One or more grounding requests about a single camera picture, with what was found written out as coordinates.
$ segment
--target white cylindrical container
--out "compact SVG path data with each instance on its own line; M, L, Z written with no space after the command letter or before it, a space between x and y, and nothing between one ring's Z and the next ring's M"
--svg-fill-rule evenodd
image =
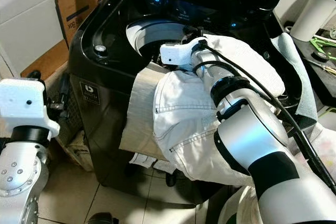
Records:
M290 31L293 38L309 41L333 10L336 0L309 0Z

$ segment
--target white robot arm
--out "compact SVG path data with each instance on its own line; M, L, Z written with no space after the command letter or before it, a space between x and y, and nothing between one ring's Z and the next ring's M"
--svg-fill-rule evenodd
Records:
M164 45L160 52L164 64L191 64L203 80L221 122L214 134L216 147L232 169L252 177L264 223L336 223L334 181L318 156L311 166L324 181L286 149L287 133L260 97L269 99L270 93L266 97L251 87L234 68L238 66L222 61L225 57L202 34L189 44ZM307 144L300 137L298 142ZM307 159L315 154L313 148L302 153Z
M0 150L0 223L37 223L48 180L47 147L60 129L47 115L44 93L37 80L0 81L0 115L12 133Z

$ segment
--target beige towel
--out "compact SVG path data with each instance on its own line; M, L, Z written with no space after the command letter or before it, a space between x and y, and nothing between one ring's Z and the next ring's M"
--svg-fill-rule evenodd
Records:
M167 72L151 62L138 73L132 88L120 149L166 160L153 136L153 99L157 83Z

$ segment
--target black cable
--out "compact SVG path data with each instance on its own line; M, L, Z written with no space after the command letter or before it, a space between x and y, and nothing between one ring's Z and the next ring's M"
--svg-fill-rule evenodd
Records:
M289 114L289 112L282 106L282 104L250 73L248 73L245 69L240 67L239 65L235 64L231 60L227 59L225 56L223 56L221 53L219 53L217 50L211 48L208 46L206 40L200 40L198 42L201 48L208 49L221 59L225 60L227 63L231 64L233 67L239 69L241 72L243 72L246 76L248 76L256 85L258 85L263 92L268 95L272 101L272 104L276 104L276 107L278 107L284 114L284 116L287 118L288 122L293 126L293 129L295 130L294 139L297 145L299 146L303 156L305 159L307 159L307 163L309 164L312 171L322 180L324 183L332 190L332 192L336 195L336 183L331 177L330 173L326 169L325 165L321 161L320 157L316 153L315 149L307 139L307 136L304 134L304 132L300 129L297 122L293 119L293 117Z
M260 92L258 89L256 89L255 87L253 87L251 84L248 86L249 89L253 90L254 92L256 92L261 98L263 98L265 101L267 101L268 103L270 103L271 105L273 105L274 107L277 108L276 104L273 104L271 98L269 98L267 95L265 95L264 93Z
M218 61L218 60L209 60L209 61L201 62L193 68L193 72L196 73L196 70L198 68L200 68L201 66L204 66L204 65L209 65L209 64L220 66L220 67L226 69L227 71L231 72L235 76L241 76L238 73L238 71L234 67L232 67L230 64L225 63L225 62L221 62L221 61Z
M209 64L213 64L213 65L217 65L219 67L222 67L222 68L226 69L227 71L231 72L234 76L241 76L241 74L234 67L232 67L230 64L227 64L227 63L222 62L222 61L217 61L217 60L209 60L209 61L201 62L193 68L193 72L196 73L198 68L200 68L201 66L209 65ZM264 93L260 92L258 89L256 89L252 85L249 85L248 88L253 90L254 92L256 92L261 98L263 98L264 100L269 102L274 107L277 107L276 104L273 104L273 102L271 101L271 99L268 96L266 96Z

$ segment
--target top-load washing machine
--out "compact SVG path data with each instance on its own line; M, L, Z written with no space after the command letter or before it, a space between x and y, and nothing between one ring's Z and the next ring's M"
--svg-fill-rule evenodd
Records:
M146 172L133 171L134 153L119 149L135 77L150 61L160 62L165 42L181 41L185 26L248 43L278 71L294 109L300 80L269 38L282 32L273 13L279 0L103 0L76 32L69 73L98 181L130 194L148 196ZM221 185L178 175L172 188L184 204L198 204ZM160 195L150 198L163 200Z

